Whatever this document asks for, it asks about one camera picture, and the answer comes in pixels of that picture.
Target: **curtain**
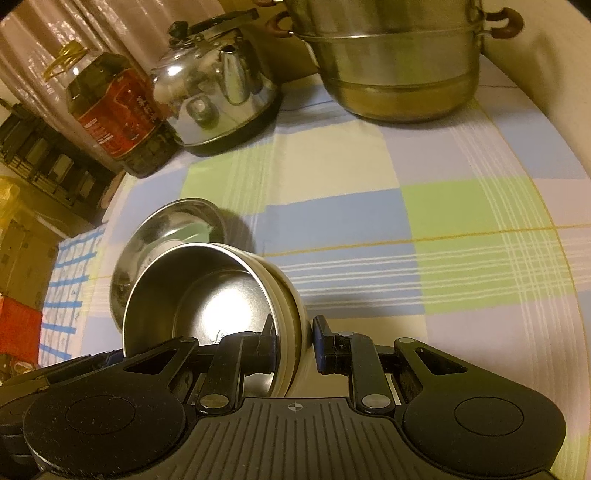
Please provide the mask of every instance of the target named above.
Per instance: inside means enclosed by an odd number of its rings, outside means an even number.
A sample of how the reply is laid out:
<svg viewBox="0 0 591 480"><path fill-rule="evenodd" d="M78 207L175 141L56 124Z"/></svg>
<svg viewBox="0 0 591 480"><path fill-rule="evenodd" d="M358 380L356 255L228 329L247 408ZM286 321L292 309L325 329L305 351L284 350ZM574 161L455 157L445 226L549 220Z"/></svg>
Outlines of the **curtain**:
<svg viewBox="0 0 591 480"><path fill-rule="evenodd" d="M149 72L166 52L170 24L223 13L218 0L24 0L0 22L0 80L31 111L111 170L119 167L67 112L59 77L43 72L71 40L126 56Z"/></svg>

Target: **kettle spout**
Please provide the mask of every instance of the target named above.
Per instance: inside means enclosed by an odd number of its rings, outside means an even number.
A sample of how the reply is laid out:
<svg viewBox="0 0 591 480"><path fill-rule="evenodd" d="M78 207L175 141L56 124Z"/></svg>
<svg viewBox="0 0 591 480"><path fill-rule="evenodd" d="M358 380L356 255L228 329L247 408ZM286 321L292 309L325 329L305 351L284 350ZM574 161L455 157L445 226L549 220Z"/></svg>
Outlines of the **kettle spout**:
<svg viewBox="0 0 591 480"><path fill-rule="evenodd" d="M241 62L241 54L233 45L220 49L220 88L232 105L240 105L250 96L246 72Z"/></svg>

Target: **stainless steel bowl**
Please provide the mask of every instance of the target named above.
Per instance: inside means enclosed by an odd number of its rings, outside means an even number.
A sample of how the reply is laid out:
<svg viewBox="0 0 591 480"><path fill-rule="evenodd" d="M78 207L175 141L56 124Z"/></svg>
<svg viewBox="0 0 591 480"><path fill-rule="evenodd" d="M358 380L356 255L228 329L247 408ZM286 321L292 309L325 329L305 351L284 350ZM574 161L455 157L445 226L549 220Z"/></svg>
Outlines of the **stainless steel bowl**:
<svg viewBox="0 0 591 480"><path fill-rule="evenodd" d="M294 339L282 332L293 319L284 318L286 308L266 283L221 245L174 247L152 262L133 287L123 323L125 355L177 336L211 345L230 333L260 332L271 313L280 368L277 374L248 376L244 392L257 397L284 395L294 374L296 347L290 345Z"/></svg>
<svg viewBox="0 0 591 480"><path fill-rule="evenodd" d="M204 222L212 229L209 241L225 243L226 226L218 208L204 199L176 200L150 215L135 231L117 260L111 279L111 313L122 329L131 288L151 260L165 250L190 240L187 228Z"/></svg>
<svg viewBox="0 0 591 480"><path fill-rule="evenodd" d="M286 314L284 317L291 318L293 323L293 330L290 329L288 334L294 339L293 342L290 342L290 346L295 346L295 376L303 353L311 345L310 322L308 322L306 307L304 306L300 294L293 286L293 283L291 283L289 278L287 278L287 276L279 269L279 267L272 264L267 259L259 257L253 253L243 252L235 247L231 247L230 245L224 245L224 248L234 252L253 269L256 268L257 271L261 272L261 277L266 275L266 271L271 276L267 277L270 279L270 286L275 289L278 297L285 300L284 305L287 306L287 310L285 311Z"/></svg>

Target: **stainless steel kettle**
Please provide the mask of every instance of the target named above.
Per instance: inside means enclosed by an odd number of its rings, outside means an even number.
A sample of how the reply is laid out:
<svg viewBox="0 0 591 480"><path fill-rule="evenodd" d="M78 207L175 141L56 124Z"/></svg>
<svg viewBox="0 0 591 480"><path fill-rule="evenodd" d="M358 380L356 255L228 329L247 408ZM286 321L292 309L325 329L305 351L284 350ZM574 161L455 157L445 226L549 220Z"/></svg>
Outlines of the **stainless steel kettle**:
<svg viewBox="0 0 591 480"><path fill-rule="evenodd" d="M170 51L152 69L154 100L197 155L213 155L253 137L276 116L279 87L240 26L256 9L168 30Z"/></svg>

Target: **table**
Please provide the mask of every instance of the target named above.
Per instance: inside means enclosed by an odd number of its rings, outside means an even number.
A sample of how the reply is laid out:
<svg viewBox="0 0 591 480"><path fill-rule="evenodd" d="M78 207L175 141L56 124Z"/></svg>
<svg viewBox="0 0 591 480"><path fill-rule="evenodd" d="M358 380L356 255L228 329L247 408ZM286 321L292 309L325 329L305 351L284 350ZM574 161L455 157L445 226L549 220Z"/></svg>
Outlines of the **table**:
<svg viewBox="0 0 591 480"><path fill-rule="evenodd" d="M551 398L567 421L553 472L591 475L591 180L487 59L474 100L438 121L362 121L312 76L285 86L277 123L247 145L126 178L106 226L63 244L42 364L121 346L117 257L150 213L190 196L218 205L229 243L281 267L333 330L412 336ZM67 262L87 263L60 280Z"/></svg>

